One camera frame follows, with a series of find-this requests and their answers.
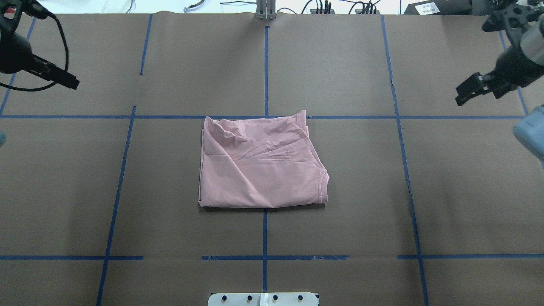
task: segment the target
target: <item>horizontal blue line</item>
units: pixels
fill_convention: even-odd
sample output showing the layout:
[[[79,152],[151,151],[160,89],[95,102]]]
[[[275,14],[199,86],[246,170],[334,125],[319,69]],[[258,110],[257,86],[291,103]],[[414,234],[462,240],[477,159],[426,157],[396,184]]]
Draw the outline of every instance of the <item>horizontal blue line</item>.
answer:
[[[421,255],[422,259],[506,259],[506,258],[544,258],[544,254],[448,254]],[[397,259],[417,259],[417,255],[398,255]]]
[[[202,256],[202,260],[345,260],[349,255],[235,255]]]
[[[0,255],[0,260],[104,260],[105,256]],[[143,260],[143,256],[110,256],[109,260]]]
[[[220,115],[136,115],[135,119],[262,119],[265,116],[220,116]],[[399,116],[400,119],[484,119],[519,120],[524,116]],[[130,115],[0,115],[2,119],[130,119]],[[307,116],[307,119],[396,119],[396,116]]]

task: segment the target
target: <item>garment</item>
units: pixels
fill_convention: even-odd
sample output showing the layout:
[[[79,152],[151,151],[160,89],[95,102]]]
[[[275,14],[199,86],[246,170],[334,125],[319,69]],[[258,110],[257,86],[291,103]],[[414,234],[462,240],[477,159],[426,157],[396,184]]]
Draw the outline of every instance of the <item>garment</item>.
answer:
[[[306,111],[271,119],[204,120],[202,207],[325,203],[328,181],[308,137]]]

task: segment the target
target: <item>folded pink fabric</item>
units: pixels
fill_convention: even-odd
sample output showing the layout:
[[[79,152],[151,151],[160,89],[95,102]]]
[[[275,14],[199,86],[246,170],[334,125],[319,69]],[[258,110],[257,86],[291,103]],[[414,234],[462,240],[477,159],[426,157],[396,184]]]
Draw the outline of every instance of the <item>folded pink fabric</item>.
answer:
[[[328,181],[308,137],[306,111],[272,119],[204,120],[202,207],[325,203]]]

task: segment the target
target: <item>folded shirt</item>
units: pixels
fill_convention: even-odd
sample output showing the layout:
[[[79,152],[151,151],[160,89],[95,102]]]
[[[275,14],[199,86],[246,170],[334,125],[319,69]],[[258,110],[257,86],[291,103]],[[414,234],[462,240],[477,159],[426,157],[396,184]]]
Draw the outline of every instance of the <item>folded shirt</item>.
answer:
[[[293,116],[213,120],[202,129],[200,206],[277,208],[327,202],[329,175]]]

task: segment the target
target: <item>vertical blue line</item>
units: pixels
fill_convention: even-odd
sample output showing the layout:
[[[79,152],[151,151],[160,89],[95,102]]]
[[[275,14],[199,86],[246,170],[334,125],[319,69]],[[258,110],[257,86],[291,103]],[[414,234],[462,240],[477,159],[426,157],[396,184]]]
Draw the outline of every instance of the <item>vertical blue line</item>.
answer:
[[[264,27],[264,115],[268,117],[268,29]]]
[[[36,24],[36,17],[32,18],[32,23],[30,24],[30,28],[28,29],[27,33],[27,40],[30,39],[30,36],[32,35],[32,30],[34,29],[34,25]],[[17,73],[11,75],[11,79],[9,80],[9,85],[13,86],[13,83],[15,82],[15,76]],[[0,116],[4,112],[5,104],[8,103],[8,97],[9,93],[11,92],[11,89],[7,89],[4,94],[4,100],[2,101],[2,105],[0,106]]]
[[[141,54],[140,75],[144,74],[145,54],[147,53],[147,43],[149,42],[149,32],[151,32],[152,21],[153,21],[153,14],[149,14],[149,21],[147,22],[147,33],[145,34],[144,51]]]
[[[268,209],[263,210],[263,292],[268,291]]]
[[[506,51],[506,43],[504,42],[504,35],[503,31],[499,31],[499,38],[500,38],[500,44],[503,46],[503,51]],[[527,106],[525,105],[525,99],[523,99],[523,95],[521,94],[521,89],[517,88],[517,96],[520,98],[521,108],[523,108],[523,113],[525,116],[527,116],[529,113],[527,112]]]
[[[98,287],[98,296],[96,298],[96,306],[100,306],[102,302],[102,293],[104,292],[104,284],[106,282],[106,272],[108,271],[109,253],[112,249],[113,231],[115,229],[115,221],[117,219],[117,210],[119,208],[119,199],[121,198],[121,186],[123,185],[123,177],[125,176],[125,166],[127,164],[128,146],[131,143],[132,126],[134,125],[134,115],[136,114],[136,105],[132,108],[131,122],[128,125],[127,140],[125,142],[125,152],[123,153],[123,161],[121,163],[121,171],[119,173],[119,182],[117,184],[117,192],[115,194],[115,204],[113,205],[112,223],[109,226],[108,244],[106,246],[106,257],[102,266],[102,277],[100,278],[100,286]]]
[[[421,244],[419,242],[419,233],[417,230],[416,209],[413,204],[412,185],[410,184],[410,174],[408,172],[408,161],[406,159],[406,150],[404,148],[404,139],[403,139],[403,133],[402,133],[402,126],[400,122],[399,106],[397,103],[397,92],[395,90],[395,86],[393,85],[393,68],[391,66],[391,55],[389,53],[389,43],[387,41],[387,31],[385,28],[385,19],[383,15],[381,16],[381,26],[382,26],[382,31],[384,33],[384,44],[385,44],[385,52],[387,57],[387,67],[389,68],[389,78],[391,81],[391,93],[393,95],[393,100],[395,102],[394,104],[395,115],[397,116],[397,130],[398,130],[399,140],[400,140],[400,152],[403,157],[404,176],[406,178],[406,184],[408,185],[408,192],[410,194],[410,208],[412,209],[412,227],[413,227],[413,235],[416,240],[417,262],[419,266],[419,277],[421,279],[421,287],[423,291],[423,302],[425,303],[425,306],[429,306],[429,297],[427,295],[427,283],[425,280],[425,271],[423,268],[423,258],[421,256]]]

